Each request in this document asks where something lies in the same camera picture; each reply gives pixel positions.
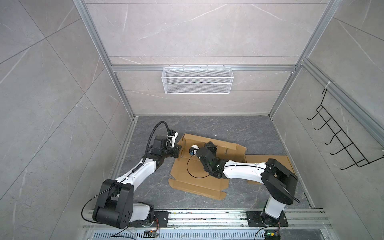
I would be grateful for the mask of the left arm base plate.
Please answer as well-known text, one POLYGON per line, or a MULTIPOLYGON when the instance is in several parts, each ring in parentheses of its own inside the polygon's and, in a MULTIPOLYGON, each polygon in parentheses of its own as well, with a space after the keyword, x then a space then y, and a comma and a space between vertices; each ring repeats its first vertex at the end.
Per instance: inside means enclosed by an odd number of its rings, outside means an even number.
POLYGON ((150 218, 147 220, 139 220, 130 222, 130 227, 136 228, 155 228, 156 226, 160 228, 166 228, 169 221, 169 212, 167 211, 155 211, 150 214, 150 218))

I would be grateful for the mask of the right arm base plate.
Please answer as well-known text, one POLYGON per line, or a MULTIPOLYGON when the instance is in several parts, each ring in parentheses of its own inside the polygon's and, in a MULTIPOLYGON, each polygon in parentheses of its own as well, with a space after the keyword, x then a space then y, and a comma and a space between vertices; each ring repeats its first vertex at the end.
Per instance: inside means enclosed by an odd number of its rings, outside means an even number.
POLYGON ((246 220, 249 227, 288 227, 288 221, 284 211, 275 219, 265 213, 265 211, 246 211, 246 220))

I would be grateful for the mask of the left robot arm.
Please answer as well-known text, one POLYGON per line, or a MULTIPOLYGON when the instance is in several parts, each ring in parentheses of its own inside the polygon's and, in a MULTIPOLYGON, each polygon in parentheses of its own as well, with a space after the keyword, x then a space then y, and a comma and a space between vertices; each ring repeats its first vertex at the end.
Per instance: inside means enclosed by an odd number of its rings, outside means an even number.
POLYGON ((145 158, 115 180, 102 183, 93 211, 93 221, 118 229, 129 224, 151 225, 155 218, 152 205, 134 202, 134 192, 144 180, 153 174, 168 157, 178 158, 181 146, 176 136, 157 136, 151 151, 145 158))

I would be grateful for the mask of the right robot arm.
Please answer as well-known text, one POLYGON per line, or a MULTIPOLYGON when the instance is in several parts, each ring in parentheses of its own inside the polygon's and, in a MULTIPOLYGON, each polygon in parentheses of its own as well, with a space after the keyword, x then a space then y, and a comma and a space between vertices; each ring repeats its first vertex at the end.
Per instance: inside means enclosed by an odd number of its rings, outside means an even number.
POLYGON ((265 163, 238 163, 216 156, 217 146, 212 142, 199 148, 191 146, 189 153, 196 156, 209 176, 217 179, 243 179, 265 185, 270 197, 260 214, 264 225, 273 226, 280 221, 286 205, 299 200, 295 197, 298 178, 276 159, 265 163))

